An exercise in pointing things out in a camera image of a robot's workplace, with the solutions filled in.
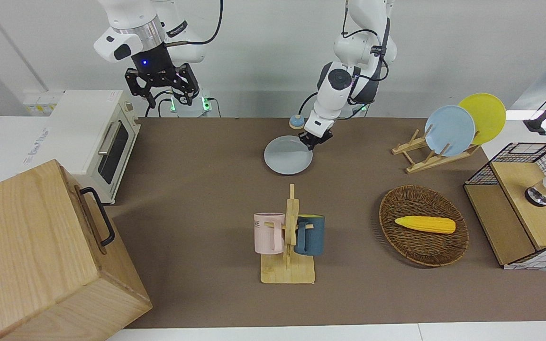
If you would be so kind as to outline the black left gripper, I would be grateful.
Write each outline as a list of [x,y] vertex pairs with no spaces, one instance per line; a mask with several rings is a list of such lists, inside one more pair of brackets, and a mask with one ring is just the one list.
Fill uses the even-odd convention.
[[308,151],[312,151],[316,148],[317,145],[321,145],[322,143],[326,142],[330,138],[332,138],[333,134],[331,130],[327,130],[322,137],[318,137],[314,134],[311,134],[310,132],[302,132],[301,135],[299,135],[299,140],[306,145]]

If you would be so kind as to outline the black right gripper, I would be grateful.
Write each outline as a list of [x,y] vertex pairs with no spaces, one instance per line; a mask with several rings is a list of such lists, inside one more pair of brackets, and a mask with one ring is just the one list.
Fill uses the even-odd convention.
[[[173,64],[167,48],[161,44],[148,51],[131,56],[134,68],[127,68],[124,78],[132,95],[145,99],[148,110],[155,108],[155,98],[150,89],[152,87],[172,87],[179,89],[177,99],[181,104],[191,106],[193,100],[199,95],[199,82],[189,64],[177,67]],[[145,82],[144,86],[138,83],[138,79]]]

